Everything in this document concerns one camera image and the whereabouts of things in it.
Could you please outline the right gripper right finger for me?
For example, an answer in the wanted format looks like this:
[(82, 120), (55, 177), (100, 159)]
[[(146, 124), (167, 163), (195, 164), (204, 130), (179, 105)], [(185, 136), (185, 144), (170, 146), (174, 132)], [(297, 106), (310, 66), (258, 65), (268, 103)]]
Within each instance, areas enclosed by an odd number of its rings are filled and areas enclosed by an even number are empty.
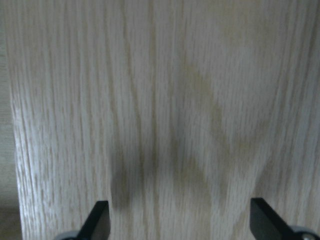
[(256, 240), (302, 240), (263, 198), (250, 200), (249, 228)]

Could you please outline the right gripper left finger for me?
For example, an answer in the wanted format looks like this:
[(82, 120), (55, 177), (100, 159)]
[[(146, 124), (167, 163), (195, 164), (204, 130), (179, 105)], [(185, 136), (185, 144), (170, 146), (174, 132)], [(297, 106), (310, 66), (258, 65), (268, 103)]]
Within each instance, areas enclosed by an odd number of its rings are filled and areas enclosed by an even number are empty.
[(108, 240), (111, 233), (109, 202), (97, 201), (76, 236), (77, 240)]

